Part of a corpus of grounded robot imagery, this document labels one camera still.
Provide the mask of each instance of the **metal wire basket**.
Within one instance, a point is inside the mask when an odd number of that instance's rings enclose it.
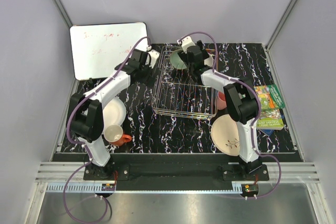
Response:
[[[217,91],[192,80],[187,69],[172,66],[170,56],[181,47],[165,46],[159,61],[159,75],[152,97],[154,111],[161,115],[210,119],[217,113]]]

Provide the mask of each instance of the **red cup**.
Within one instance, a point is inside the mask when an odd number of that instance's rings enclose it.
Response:
[[[217,96],[217,109],[218,110],[223,110],[226,108],[226,100],[225,100],[225,95],[221,92],[218,92]]]

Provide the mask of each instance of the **gray wall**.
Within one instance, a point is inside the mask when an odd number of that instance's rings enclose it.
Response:
[[[153,42],[201,30],[220,42],[266,43],[290,0],[62,0],[76,25],[143,21]]]
[[[73,81],[68,29],[52,0],[0,0],[0,216],[23,223]]]
[[[287,106],[336,220],[336,0],[299,0],[274,46]]]

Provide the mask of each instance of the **green bowl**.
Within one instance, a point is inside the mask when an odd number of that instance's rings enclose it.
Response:
[[[173,68],[178,70],[183,70],[187,68],[183,60],[181,60],[181,58],[178,55],[178,53],[182,51],[183,51],[182,49],[173,51],[169,58],[170,64],[173,66]]]

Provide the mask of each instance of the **cable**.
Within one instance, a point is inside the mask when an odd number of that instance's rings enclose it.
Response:
[[[82,221],[80,219],[77,219],[75,216],[73,216],[70,212],[70,210],[68,209],[67,207],[67,203],[66,203],[66,199],[65,199],[65,193],[66,193],[66,188],[70,182],[70,180],[73,178],[73,176],[79,171],[81,170],[82,168],[90,165],[92,163],[92,160],[93,160],[93,156],[92,156],[92,153],[90,151],[90,149],[86,146],[85,142],[81,142],[81,141],[75,141],[72,139],[71,137],[71,133],[70,133],[70,126],[71,126],[71,123],[72,123],[72,120],[74,119],[77,111],[79,110],[79,108],[87,101],[89,100],[91,97],[93,97],[97,92],[99,92],[101,89],[103,89],[107,84],[109,84],[112,80],[115,79],[115,77],[119,74],[119,72],[121,71],[121,69],[123,68],[123,66],[125,66],[125,64],[127,63],[128,59],[130,58],[130,56],[133,54],[133,51],[135,50],[136,46],[143,40],[143,39],[147,39],[148,40],[148,44],[149,46],[151,45],[151,39],[149,37],[142,37],[141,39],[139,39],[135,45],[132,47],[131,51],[129,52],[129,54],[127,55],[127,57],[125,58],[125,60],[122,62],[122,64],[120,65],[119,69],[114,73],[113,76],[109,77],[107,79],[107,81],[102,84],[97,90],[96,92],[93,92],[91,94],[89,94],[88,96],[86,96],[82,101],[80,101],[77,106],[74,108],[74,110],[72,111],[72,113],[70,114],[70,117],[69,117],[69,120],[68,120],[68,123],[67,123],[67,130],[66,130],[66,133],[67,133],[67,139],[69,140],[70,143],[72,144],[83,144],[84,147],[85,147],[85,150],[87,151],[88,155],[89,155],[89,162],[86,163],[86,164],[83,164],[81,167],[79,167],[77,170],[74,171],[74,173],[71,174],[71,176],[68,178],[67,182],[65,183],[65,186],[64,186],[64,190],[63,190],[63,204],[64,204],[64,208],[65,208],[65,211],[66,213],[71,217],[71,219],[73,219],[74,221],[77,221],[79,223],[84,223],[84,224],[94,224],[94,223],[99,223],[106,215],[107,213],[107,210],[108,210],[108,200],[106,200],[105,198],[103,198],[103,200],[105,201],[106,203],[106,207],[105,207],[105,212],[104,214],[96,221],[91,221],[91,222],[87,222],[87,221]]]
[[[255,151],[255,153],[256,153],[258,156],[260,156],[260,157],[271,157],[271,158],[273,158],[273,159],[275,160],[275,162],[277,162],[278,167],[279,167],[279,178],[278,178],[278,181],[277,181],[275,187],[274,187],[271,191],[269,191],[268,193],[266,193],[266,194],[264,194],[264,195],[261,195],[261,196],[258,196],[258,198],[264,198],[264,197],[270,195],[271,193],[273,193],[273,191],[274,191],[274,190],[278,187],[278,185],[280,184],[280,180],[281,180],[281,165],[280,165],[279,160],[278,160],[276,157],[274,157],[273,155],[270,155],[270,154],[261,154],[261,153],[259,153],[259,152],[257,151],[257,149],[256,149],[256,145],[255,145],[255,143],[254,143],[254,134],[253,134],[253,129],[254,129],[254,127],[255,127],[254,124],[255,124],[255,122],[258,120],[258,118],[260,117],[260,114],[261,114],[261,104],[260,104],[258,95],[257,95],[256,91],[255,91],[253,88],[251,88],[249,85],[247,85],[246,83],[244,83],[244,82],[242,82],[242,81],[240,81],[240,80],[238,80],[238,79],[236,79],[236,78],[228,78],[226,75],[224,75],[224,74],[222,74],[222,73],[219,73],[219,72],[217,72],[217,71],[216,71],[214,74],[217,75],[217,76],[219,76],[219,77],[222,77],[222,78],[224,78],[224,79],[226,79],[226,80],[230,80],[230,81],[233,81],[233,82],[237,82],[237,83],[239,83],[240,85],[243,85],[243,86],[244,86],[245,88],[247,88],[250,92],[252,92],[252,94],[253,94],[254,97],[256,98],[256,101],[257,101],[257,104],[258,104],[258,114],[257,114],[257,116],[254,118],[254,120],[251,122],[251,125],[250,125],[250,127],[251,127],[251,129],[252,129],[252,130],[251,130],[252,147],[253,147],[253,150]]]
[[[106,207],[105,207],[105,211],[104,211],[103,215],[102,215],[98,220],[95,220],[95,221],[82,221],[82,220],[76,218],[75,216],[73,216],[73,215],[71,214],[70,210],[69,210],[68,207],[67,207],[67,203],[66,203],[66,199],[65,199],[65,193],[66,193],[66,188],[68,187],[68,184],[69,184],[70,180],[74,177],[74,175],[75,175],[79,170],[81,170],[82,168],[88,166],[88,165],[91,164],[91,163],[92,163],[92,162],[88,162],[88,163],[86,163],[86,164],[80,166],[77,170],[75,170],[75,171],[70,175],[70,177],[68,178],[67,182],[66,182],[65,185],[64,185],[64,189],[63,189],[63,205],[64,205],[64,208],[65,208],[65,211],[66,211],[67,214],[71,217],[71,219],[73,219],[74,221],[77,221],[77,222],[79,222],[79,223],[83,223],[83,224],[95,224],[95,223],[99,223],[99,222],[105,217],[105,215],[106,215],[106,213],[107,213],[107,210],[108,210],[108,201],[107,201],[107,199],[101,197],[101,199],[103,199],[103,200],[105,201],[105,205],[106,205]]]
[[[88,197],[82,199],[81,201],[77,202],[73,207],[69,208],[69,211],[74,210],[75,208],[77,208],[78,206],[80,206],[80,204],[82,204],[84,201],[86,201],[86,200],[88,200],[88,199],[96,198],[96,196],[97,196],[97,195],[90,195],[90,196],[88,196]],[[109,208],[110,208],[110,217],[109,217],[109,219],[107,219],[107,220],[104,221],[104,222],[108,222],[109,220],[111,220],[111,218],[112,218],[112,214],[113,214],[112,206],[111,206],[111,203],[110,203],[109,201],[108,201],[108,205],[109,205]],[[60,214],[56,213],[55,207],[54,207],[53,205],[51,205],[51,208],[52,208],[52,210],[53,210],[53,212],[54,212],[54,214],[55,214],[56,216],[63,216],[63,215],[68,214],[66,211],[65,211],[65,212],[62,212],[62,213],[60,213]]]
[[[180,44],[181,43],[181,40],[190,36],[190,35],[193,35],[193,34],[204,34],[206,36],[208,36],[212,42],[215,44],[215,59],[214,59],[214,64],[212,65],[212,72],[214,73],[215,72],[215,69],[216,69],[216,64],[217,64],[217,61],[218,61],[218,49],[217,49],[217,43],[214,39],[214,37],[212,37],[210,34],[204,32],[204,31],[195,31],[193,33],[190,33],[190,34],[187,34],[185,36],[183,36],[181,39],[177,40],[177,43]]]
[[[254,185],[256,185],[259,181],[258,174],[256,174],[256,181],[254,182]]]

